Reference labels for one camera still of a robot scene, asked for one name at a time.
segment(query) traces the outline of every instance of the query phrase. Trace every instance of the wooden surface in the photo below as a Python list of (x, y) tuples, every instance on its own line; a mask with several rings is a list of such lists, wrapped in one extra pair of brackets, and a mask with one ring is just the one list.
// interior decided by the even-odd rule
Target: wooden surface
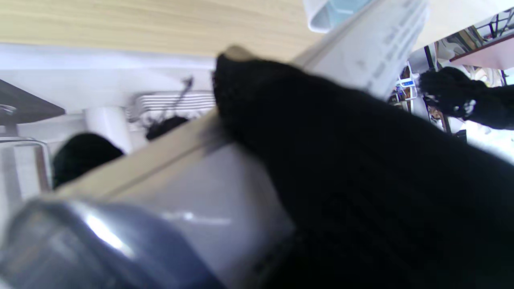
[[(512, 5), (432, 0), (431, 19), (416, 48)], [(288, 60), (322, 37), (306, 22), (302, 0), (0, 0), (0, 42), (8, 43), (203, 56), (238, 43)]]
[(450, 59), (456, 65), (474, 65), (507, 70), (514, 67), (514, 33)]

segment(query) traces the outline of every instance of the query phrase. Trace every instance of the person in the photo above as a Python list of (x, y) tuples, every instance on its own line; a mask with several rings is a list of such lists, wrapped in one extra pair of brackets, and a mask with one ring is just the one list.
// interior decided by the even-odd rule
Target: person
[(462, 71), (445, 67), (420, 77), (420, 88), (434, 96), (425, 98), (443, 114), (471, 120), (498, 130), (514, 130), (514, 86), (487, 87)]
[(224, 127), (263, 162), (297, 228), (265, 287), (513, 288), (511, 165), (241, 48), (213, 79)]
[(78, 134), (53, 158), (53, 188), (121, 156), (123, 152), (105, 138), (93, 133)]

